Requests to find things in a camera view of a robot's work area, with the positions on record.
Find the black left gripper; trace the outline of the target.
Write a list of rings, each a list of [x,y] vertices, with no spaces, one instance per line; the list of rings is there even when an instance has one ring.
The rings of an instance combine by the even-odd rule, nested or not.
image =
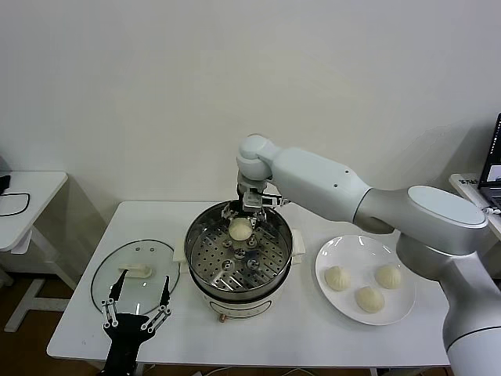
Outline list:
[[[168,308],[169,276],[165,277],[157,313],[152,318],[117,313],[116,303],[120,298],[127,272],[126,269],[121,272],[118,280],[112,285],[108,297],[101,301],[104,331],[111,340],[103,368],[104,375],[133,375],[137,368],[137,356],[141,344],[151,339],[153,333],[171,315],[171,310]]]

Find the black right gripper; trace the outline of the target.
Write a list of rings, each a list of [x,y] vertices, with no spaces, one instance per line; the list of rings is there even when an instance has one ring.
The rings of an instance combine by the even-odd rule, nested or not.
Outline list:
[[[228,201],[222,209],[222,218],[231,220],[238,217],[250,217],[253,231],[267,223],[267,211],[263,211],[262,192],[255,187],[238,184],[238,198]]]

